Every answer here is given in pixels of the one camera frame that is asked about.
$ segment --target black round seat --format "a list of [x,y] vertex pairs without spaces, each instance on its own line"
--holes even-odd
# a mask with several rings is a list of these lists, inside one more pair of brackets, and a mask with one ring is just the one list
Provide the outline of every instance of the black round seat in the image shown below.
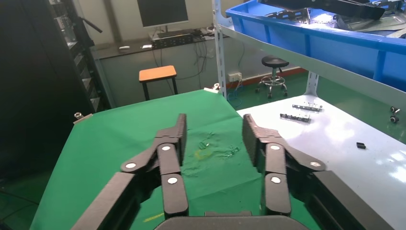
[[287,62],[283,59],[277,58],[273,55],[268,55],[262,59],[262,64],[264,66],[271,67],[271,68],[281,68],[281,67],[285,67],[285,66],[289,65],[289,62]]

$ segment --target green cloth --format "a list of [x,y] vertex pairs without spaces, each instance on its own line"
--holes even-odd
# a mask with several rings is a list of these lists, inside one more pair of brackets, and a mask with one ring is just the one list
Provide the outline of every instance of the green cloth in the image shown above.
[[[205,211],[259,214],[261,174],[251,165],[241,137],[242,119],[219,94],[194,91],[120,107],[75,125],[55,166],[32,230],[70,229],[127,159],[150,146],[160,129],[187,114],[182,175],[189,214]],[[319,227],[292,198],[292,217]],[[142,204],[132,229],[151,230],[164,220],[162,190]]]

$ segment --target rolling stool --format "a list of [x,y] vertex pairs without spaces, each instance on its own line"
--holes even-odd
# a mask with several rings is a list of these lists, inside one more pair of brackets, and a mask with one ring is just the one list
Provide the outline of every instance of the rolling stool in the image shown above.
[[288,95],[288,88],[285,85],[285,79],[283,77],[276,76],[276,68],[279,68],[279,72],[282,73],[281,67],[285,67],[289,65],[289,62],[277,58],[275,56],[269,55],[262,59],[262,64],[267,67],[272,68],[272,75],[266,76],[261,79],[261,82],[258,83],[255,92],[259,92],[259,86],[264,84],[265,86],[269,86],[268,91],[268,98],[272,98],[272,86],[281,86],[281,89],[284,89],[283,95]]
[[139,73],[139,81],[142,83],[144,89],[145,100],[149,101],[149,94],[147,88],[147,82],[167,80],[172,78],[173,91],[178,94],[178,88],[176,87],[176,71],[174,66],[163,66],[153,69],[144,69]]

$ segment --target black cabinet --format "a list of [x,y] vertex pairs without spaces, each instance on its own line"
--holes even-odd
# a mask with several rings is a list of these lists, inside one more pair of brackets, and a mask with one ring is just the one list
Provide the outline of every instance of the black cabinet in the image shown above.
[[0,179],[52,169],[75,121],[109,109],[71,0],[0,0]]

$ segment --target black metal bracket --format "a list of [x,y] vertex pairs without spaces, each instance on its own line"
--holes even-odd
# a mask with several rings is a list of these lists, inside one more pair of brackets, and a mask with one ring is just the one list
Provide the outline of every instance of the black metal bracket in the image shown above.
[[374,20],[380,19],[385,12],[384,8],[366,5],[366,0],[261,0],[259,2],[292,12],[304,8],[316,8],[347,17]]
[[165,218],[187,216],[189,205],[180,174],[185,144],[186,115],[174,127],[157,132],[152,146],[134,156],[117,172],[72,229],[129,229],[140,204],[162,185]]

